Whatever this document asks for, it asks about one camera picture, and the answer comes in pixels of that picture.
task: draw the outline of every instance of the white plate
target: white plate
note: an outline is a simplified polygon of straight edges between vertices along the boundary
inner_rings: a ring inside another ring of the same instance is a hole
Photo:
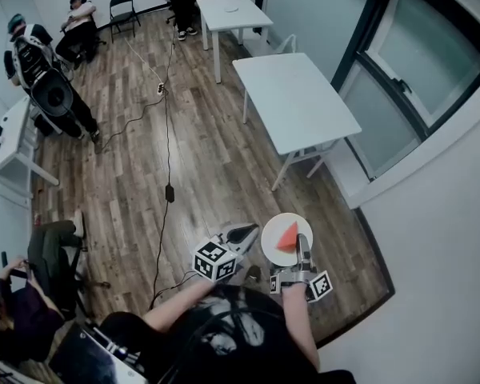
[[[295,266],[297,264],[297,253],[281,252],[277,245],[281,239],[282,234],[294,224],[297,223],[298,233],[304,234],[310,244],[310,249],[313,247],[313,231],[310,224],[297,214],[279,214],[274,216],[265,225],[262,232],[262,250],[266,258],[273,264],[283,267]]]

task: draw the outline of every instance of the black chair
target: black chair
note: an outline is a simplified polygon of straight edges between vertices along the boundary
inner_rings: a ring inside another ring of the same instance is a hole
[[[119,6],[120,4],[128,3],[128,2],[131,3],[131,11],[127,11],[125,13],[118,14],[117,16],[112,15],[112,7]],[[127,30],[121,30],[121,28],[119,28],[119,26],[121,24],[127,24],[127,23],[131,22],[134,26],[133,30],[134,30],[134,37],[135,37],[135,21],[137,21],[138,26],[140,27],[141,22],[138,20],[137,13],[135,12],[134,0],[110,0],[110,23],[109,23],[109,26],[110,26],[110,36],[112,38],[112,43],[114,43],[114,35],[115,34],[122,33],[123,31],[127,31]],[[118,28],[119,32],[117,32],[117,33],[114,32],[114,26],[116,26]]]
[[[98,32],[98,27],[96,26],[96,22],[94,21],[94,17],[93,17],[92,14],[90,15],[90,20],[94,24],[95,33],[97,33]],[[61,33],[66,34],[66,29],[61,29]],[[97,49],[100,46],[106,46],[106,41],[101,40],[100,37],[96,34],[96,36],[94,37],[94,48]],[[75,51],[75,53],[76,54],[84,54],[85,53],[85,51],[82,47],[82,44],[78,44],[78,48],[77,48],[77,51]]]

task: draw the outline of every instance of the black cable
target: black cable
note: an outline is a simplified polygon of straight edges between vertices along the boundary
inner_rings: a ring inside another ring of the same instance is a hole
[[[172,287],[167,287],[166,289],[162,289],[160,290],[158,293],[156,293],[156,295],[154,296],[154,300],[156,300],[157,298],[159,298],[165,291],[168,291],[168,290],[172,290],[172,289],[177,289],[178,287],[180,286],[183,286],[185,283],[187,283],[189,280],[191,280],[193,277],[195,276],[198,276],[198,274],[192,274],[192,276],[190,276],[189,278],[185,278],[188,273],[192,273],[194,272],[194,270],[188,270],[187,272],[185,272],[185,274],[183,275],[182,277],[182,280],[180,281],[180,283],[178,283],[177,285],[174,285]]]
[[[170,146],[169,146],[169,111],[167,109],[167,89],[165,85],[169,81],[169,68],[170,68],[170,60],[173,57],[173,48],[174,48],[174,38],[176,36],[175,29],[173,29],[173,40],[170,44],[170,55],[169,61],[167,63],[167,72],[166,72],[166,81],[164,82],[164,91],[166,94],[164,95],[163,99],[165,99],[165,107],[166,107],[166,135],[167,135],[167,167],[168,167],[168,183],[167,185],[170,186]],[[166,202],[166,212],[163,215],[163,222],[162,222],[162,229],[160,230],[160,243],[158,244],[158,255],[157,255],[157,264],[155,268],[155,276],[153,280],[153,298],[151,299],[151,304],[149,310],[152,310],[154,307],[154,301],[157,298],[157,280],[158,280],[158,273],[159,273],[159,264],[160,264],[160,255],[162,254],[162,238],[163,238],[163,231],[166,228],[166,217],[167,212],[169,211],[169,201]]]
[[[196,329],[196,331],[190,336],[189,340],[182,347],[184,350],[180,353],[180,355],[178,356],[176,361],[172,364],[172,366],[169,367],[167,372],[164,373],[162,378],[158,380],[158,384],[162,384],[166,378],[169,378],[169,381],[167,382],[167,384],[171,384],[174,381],[174,379],[178,375],[178,368],[185,361],[185,357],[192,351],[192,349],[195,347],[196,343],[198,342],[198,339],[200,339],[200,337],[203,336],[204,332],[211,324],[213,324],[217,320],[220,320],[224,317],[230,316],[232,314],[239,314],[239,313],[265,314],[281,322],[284,322],[284,318],[277,314],[271,313],[269,311],[259,310],[259,309],[251,309],[249,307],[244,307],[241,309],[232,309],[232,310],[228,310],[228,311],[224,311],[222,313],[216,314],[215,316],[210,317],[208,320],[206,320],[205,323],[201,327]]]
[[[165,98],[166,96],[167,96],[167,92],[165,91],[165,92],[164,92],[164,95],[163,95],[163,98],[160,98],[159,101],[152,102],[152,103],[150,103],[150,104],[146,104],[146,105],[144,106],[144,108],[142,109],[142,113],[141,113],[141,116],[140,116],[139,118],[129,119],[129,120],[126,122],[126,124],[124,125],[124,127],[122,128],[122,130],[120,130],[119,132],[116,132],[115,134],[112,134],[112,135],[110,136],[110,138],[108,139],[108,141],[105,142],[105,145],[102,146],[102,148],[101,148],[100,150],[95,150],[94,153],[95,153],[96,155],[101,154],[101,153],[105,150],[105,148],[108,147],[108,145],[110,144],[110,141],[112,141],[112,138],[117,137],[118,135],[124,134],[124,132],[126,131],[126,128],[128,127],[128,125],[129,125],[131,122],[136,122],[136,121],[142,120],[142,119],[144,118],[144,115],[146,114],[146,110],[148,109],[148,107],[150,107],[150,106],[157,106],[160,102],[162,102],[162,101],[164,100],[164,98]]]
[[[160,102],[165,100],[166,101],[166,104],[165,104],[165,108],[166,108],[166,127],[167,127],[167,155],[168,155],[167,156],[167,165],[169,167],[169,184],[170,184],[170,149],[169,149],[169,115],[168,115],[168,112],[167,112],[167,95],[168,95],[169,92],[166,89],[166,84],[169,81],[170,60],[173,57],[175,37],[176,37],[176,31],[175,31],[175,29],[173,29],[173,39],[172,39],[172,42],[170,44],[170,55],[169,55],[169,62],[167,63],[166,80],[163,83],[163,85],[164,85],[163,98],[160,98],[159,101],[152,102],[150,104],[146,104],[144,106],[144,108],[142,109],[142,113],[141,113],[141,116],[139,118],[132,118],[132,119],[128,120],[126,122],[126,124],[124,125],[124,127],[122,128],[122,130],[120,130],[119,132],[116,132],[115,134],[112,134],[110,136],[110,138],[108,139],[108,141],[105,142],[105,145],[102,146],[102,148],[99,151],[95,151],[96,154],[101,154],[105,150],[105,148],[108,147],[112,138],[117,137],[118,135],[124,134],[124,132],[126,131],[126,128],[128,127],[128,125],[131,122],[141,121],[144,118],[144,115],[146,114],[146,110],[147,110],[148,107],[157,106]]]

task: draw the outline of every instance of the window handle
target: window handle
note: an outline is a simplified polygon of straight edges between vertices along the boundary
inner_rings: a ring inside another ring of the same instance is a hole
[[[392,80],[399,88],[400,88],[400,91],[405,93],[406,90],[409,91],[410,93],[412,93],[412,89],[409,87],[409,84],[407,84],[405,81],[403,81],[401,78],[398,80],[396,78],[393,78]]]

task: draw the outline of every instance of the window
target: window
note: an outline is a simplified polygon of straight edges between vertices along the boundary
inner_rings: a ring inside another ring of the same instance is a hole
[[[349,138],[375,179],[480,85],[480,25],[454,0],[368,0],[333,79],[361,125]]]

